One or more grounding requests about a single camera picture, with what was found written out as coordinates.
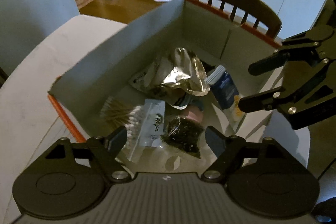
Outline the dark dried tea bag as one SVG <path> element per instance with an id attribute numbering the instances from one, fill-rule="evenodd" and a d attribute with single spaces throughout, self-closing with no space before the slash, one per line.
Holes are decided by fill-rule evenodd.
<path id="1" fill-rule="evenodd" d="M 204 128 L 199 123 L 177 116 L 167 123 L 161 139 L 171 147 L 200 159 L 198 141 L 203 130 Z"/>

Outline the red and white cardboard box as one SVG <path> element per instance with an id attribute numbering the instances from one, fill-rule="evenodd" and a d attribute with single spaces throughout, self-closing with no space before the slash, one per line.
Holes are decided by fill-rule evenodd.
<path id="1" fill-rule="evenodd" d="M 102 42 L 49 95 L 85 135 L 125 126 L 117 158 L 131 172 L 203 173 L 217 159 L 205 140 L 207 127 L 260 141 L 269 114 L 245 114 L 238 102 L 280 86 L 281 69 L 248 72 L 275 49 L 268 36 L 224 11 L 172 0 Z"/>

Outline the cotton swab pack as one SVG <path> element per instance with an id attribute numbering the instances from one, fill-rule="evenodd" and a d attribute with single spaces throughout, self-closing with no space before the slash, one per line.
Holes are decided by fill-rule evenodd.
<path id="1" fill-rule="evenodd" d="M 130 149 L 138 137 L 144 118 L 142 105 L 131 106 L 109 96 L 100 110 L 100 118 L 108 124 L 112 131 L 124 126 L 127 131 L 125 147 Z"/>

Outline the small white blue box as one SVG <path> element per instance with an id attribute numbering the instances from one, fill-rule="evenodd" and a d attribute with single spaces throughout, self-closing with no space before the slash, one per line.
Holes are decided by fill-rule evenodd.
<path id="1" fill-rule="evenodd" d="M 132 144 L 128 159 L 138 163 L 143 150 L 157 147 L 165 124 L 165 101 L 146 99 L 141 127 Z"/>

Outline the white plastic sachet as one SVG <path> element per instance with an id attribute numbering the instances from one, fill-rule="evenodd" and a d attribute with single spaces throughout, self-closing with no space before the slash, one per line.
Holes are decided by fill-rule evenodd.
<path id="1" fill-rule="evenodd" d="M 168 102 L 173 96 L 171 95 L 171 88 L 165 84 L 165 79 L 173 68 L 174 66 L 169 62 L 153 61 L 147 67 L 132 75 L 129 84 L 148 97 Z"/>

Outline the blue white tissue pack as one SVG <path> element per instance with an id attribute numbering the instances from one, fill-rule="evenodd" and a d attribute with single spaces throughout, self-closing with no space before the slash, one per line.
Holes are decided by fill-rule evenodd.
<path id="1" fill-rule="evenodd" d="M 206 78 L 206 83 L 210 86 L 221 110 L 228 111 L 234 122 L 240 121 L 244 116 L 238 107 L 241 96 L 226 68 L 218 65 L 213 73 Z"/>

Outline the silver foil snack bag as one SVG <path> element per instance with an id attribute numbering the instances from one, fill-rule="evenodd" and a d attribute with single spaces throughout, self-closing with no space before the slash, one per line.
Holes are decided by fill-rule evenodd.
<path id="1" fill-rule="evenodd" d="M 206 83 L 205 68 L 193 51 L 176 47 L 162 55 L 157 62 L 169 62 L 174 66 L 165 79 L 165 84 L 169 88 L 181 89 L 197 97 L 205 96 L 210 91 Z"/>

